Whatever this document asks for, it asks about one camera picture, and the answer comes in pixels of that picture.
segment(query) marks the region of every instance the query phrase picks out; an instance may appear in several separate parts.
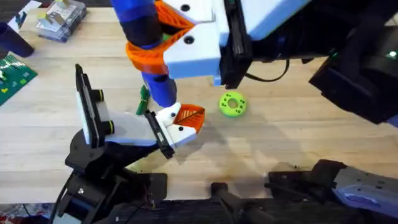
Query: wooden table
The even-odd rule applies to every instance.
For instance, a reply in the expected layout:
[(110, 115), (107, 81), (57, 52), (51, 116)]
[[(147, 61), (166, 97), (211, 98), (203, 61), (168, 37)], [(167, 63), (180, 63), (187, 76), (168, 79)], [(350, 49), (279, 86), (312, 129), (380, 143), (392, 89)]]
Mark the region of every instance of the wooden table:
[[(112, 110), (135, 112), (142, 78), (127, 59), (126, 39), (110, 8), (91, 8), (75, 35), (59, 44), (34, 32), (30, 14), (21, 35), (36, 49), (23, 59), (38, 72), (0, 107), (0, 203), (54, 202), (71, 169), (64, 165), (81, 128), (75, 102), (75, 63), (104, 90)], [(208, 77), (178, 80), (178, 101), (206, 108), (197, 140), (167, 161), (160, 152), (133, 164), (135, 170), (169, 175), (168, 199), (209, 197), (212, 182), (227, 182), (242, 197), (263, 197), (269, 171), (332, 159), (369, 172), (398, 177), (398, 129), (373, 125), (346, 113), (308, 84), (322, 60), (293, 61), (275, 83), (243, 80), (249, 108), (240, 118), (218, 111), (224, 88)], [(255, 63), (250, 72), (271, 78), (284, 62)], [(155, 103), (151, 109), (159, 109)]]

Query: orange plastic bracket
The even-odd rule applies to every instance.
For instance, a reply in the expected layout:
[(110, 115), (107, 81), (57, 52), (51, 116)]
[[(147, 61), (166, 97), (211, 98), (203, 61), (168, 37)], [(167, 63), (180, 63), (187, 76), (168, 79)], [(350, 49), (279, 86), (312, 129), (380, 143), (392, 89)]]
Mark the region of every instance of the orange plastic bracket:
[(156, 1), (155, 6), (161, 23), (179, 28), (181, 31), (150, 50), (141, 49), (128, 42), (126, 53), (138, 70), (155, 75), (168, 75), (169, 70), (164, 62), (163, 53), (195, 25), (178, 15), (170, 6), (163, 3), (163, 1)]
[(196, 105), (181, 105), (180, 111), (174, 119), (174, 124), (195, 128), (197, 133), (205, 121), (205, 109)]

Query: green circuit board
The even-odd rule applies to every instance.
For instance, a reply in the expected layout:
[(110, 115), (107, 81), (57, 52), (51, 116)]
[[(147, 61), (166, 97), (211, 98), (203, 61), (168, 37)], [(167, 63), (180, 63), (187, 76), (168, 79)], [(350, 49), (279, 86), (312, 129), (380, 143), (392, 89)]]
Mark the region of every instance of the green circuit board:
[(0, 106), (37, 75), (12, 55), (0, 60), (0, 71)]

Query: green object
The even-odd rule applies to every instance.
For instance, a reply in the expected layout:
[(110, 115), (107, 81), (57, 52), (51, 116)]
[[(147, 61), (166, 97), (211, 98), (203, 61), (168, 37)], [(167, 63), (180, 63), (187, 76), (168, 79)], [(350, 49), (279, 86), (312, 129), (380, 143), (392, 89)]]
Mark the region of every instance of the green object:
[(221, 97), (218, 106), (224, 115), (235, 118), (244, 114), (248, 103), (242, 94), (227, 92)]
[(145, 85), (141, 87), (140, 94), (141, 94), (141, 102), (139, 103), (139, 106), (137, 108), (136, 115), (143, 115), (148, 108), (148, 100), (150, 94), (149, 90), (146, 88)]
[(163, 41), (169, 40), (171, 35), (163, 34)]
[(0, 105), (16, 94), (37, 73), (12, 55), (0, 60)]

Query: green toy donut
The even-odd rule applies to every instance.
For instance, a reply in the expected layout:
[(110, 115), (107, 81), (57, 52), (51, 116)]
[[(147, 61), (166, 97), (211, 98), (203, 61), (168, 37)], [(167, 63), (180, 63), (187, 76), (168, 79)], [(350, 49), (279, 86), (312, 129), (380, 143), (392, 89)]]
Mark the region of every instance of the green toy donut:
[(219, 103), (220, 110), (230, 118), (235, 118), (244, 114), (247, 108), (247, 101), (242, 94), (237, 92), (225, 93)]

